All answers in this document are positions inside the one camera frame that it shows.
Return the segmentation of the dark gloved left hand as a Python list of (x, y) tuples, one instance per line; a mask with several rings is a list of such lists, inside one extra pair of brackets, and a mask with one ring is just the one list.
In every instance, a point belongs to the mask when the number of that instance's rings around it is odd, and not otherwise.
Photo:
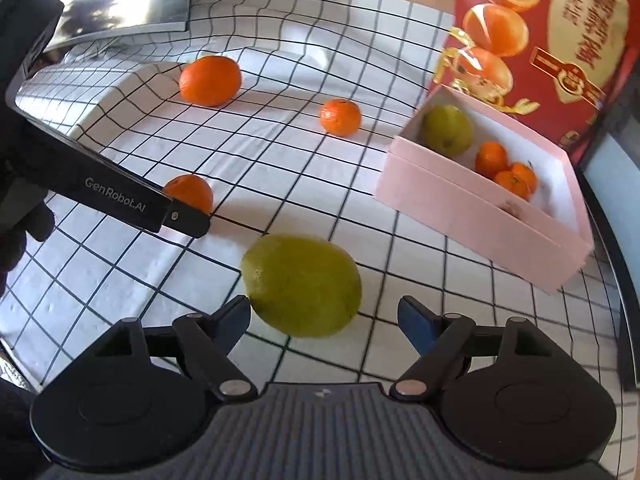
[(44, 203), (48, 192), (17, 177), (8, 162), (1, 163), (1, 293), (8, 274), (26, 252), (27, 237), (43, 242), (54, 228), (54, 214)]

